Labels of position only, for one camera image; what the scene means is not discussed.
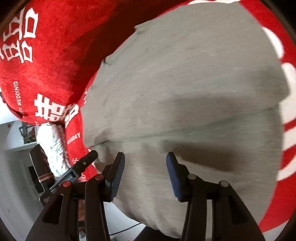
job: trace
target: red fabric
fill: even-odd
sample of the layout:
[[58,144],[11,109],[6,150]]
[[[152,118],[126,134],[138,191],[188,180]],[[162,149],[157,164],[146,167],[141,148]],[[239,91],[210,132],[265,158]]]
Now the red fabric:
[[[0,38],[0,87],[3,98],[10,110],[22,121],[36,125],[49,121],[66,121],[68,156],[70,163],[75,163],[88,152],[83,144],[80,108],[101,61],[134,32],[135,25],[189,2],[32,0],[23,11],[22,36],[16,32],[4,42],[3,37]],[[241,0],[240,3],[262,26],[279,37],[284,46],[281,62],[296,66],[296,49],[273,13],[259,0]],[[36,17],[35,14],[38,14],[38,21],[34,36],[33,26],[36,20],[32,16]],[[13,23],[11,32],[18,26],[19,23]],[[10,57],[11,54],[20,52],[21,57],[8,60],[4,52],[5,47],[17,45],[17,41],[20,49],[13,49],[12,53],[6,49],[6,54]],[[45,102],[45,97],[49,99],[47,107],[52,108],[48,114],[44,109],[39,111],[37,108]],[[296,119],[284,123],[285,131],[295,127]],[[284,150],[281,168],[293,161],[295,152],[295,146]],[[82,180],[88,180],[95,174],[96,169],[90,166]],[[263,232],[290,218],[296,207],[295,186],[296,174],[278,182],[274,197],[260,223]]]

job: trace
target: metal screw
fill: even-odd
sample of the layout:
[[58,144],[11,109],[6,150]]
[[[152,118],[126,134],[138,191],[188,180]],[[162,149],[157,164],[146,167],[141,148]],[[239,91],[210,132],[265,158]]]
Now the metal screw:
[[63,182],[63,186],[66,188],[66,187],[69,187],[71,185],[71,182],[70,181],[64,181]]
[[222,186],[222,187],[228,187],[229,186],[229,183],[227,182],[227,181],[221,181],[220,182],[220,185]]
[[103,180],[104,176],[102,174],[98,174],[98,175],[95,176],[95,179],[98,180],[98,181]]
[[196,179],[196,175],[195,174],[189,174],[187,177],[190,180],[195,180]]

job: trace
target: white bundled cloth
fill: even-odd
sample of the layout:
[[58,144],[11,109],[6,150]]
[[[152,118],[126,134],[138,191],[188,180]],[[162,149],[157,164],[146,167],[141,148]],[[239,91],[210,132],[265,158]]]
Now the white bundled cloth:
[[64,137],[63,127],[52,123],[42,124],[37,134],[37,143],[47,155],[50,170],[56,177],[70,168]]

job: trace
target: silver screw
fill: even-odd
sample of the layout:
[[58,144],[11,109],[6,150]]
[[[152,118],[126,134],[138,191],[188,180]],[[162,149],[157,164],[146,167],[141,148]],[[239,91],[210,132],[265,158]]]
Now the silver screw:
[[222,187],[228,187],[229,186],[229,183],[227,182],[227,181],[221,181],[220,182],[220,185],[222,186]]
[[196,179],[196,175],[195,174],[189,174],[187,177],[190,180],[195,180]]

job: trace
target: gray cloth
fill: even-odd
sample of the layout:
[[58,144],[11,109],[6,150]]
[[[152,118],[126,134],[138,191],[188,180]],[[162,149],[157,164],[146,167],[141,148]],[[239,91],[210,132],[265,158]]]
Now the gray cloth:
[[82,108],[84,141],[99,152],[99,170],[125,153],[114,203],[166,235],[180,236],[186,214],[169,151],[202,179],[229,181],[260,221],[281,160],[278,103],[287,93],[272,45],[243,7],[179,7],[137,26],[102,63]]

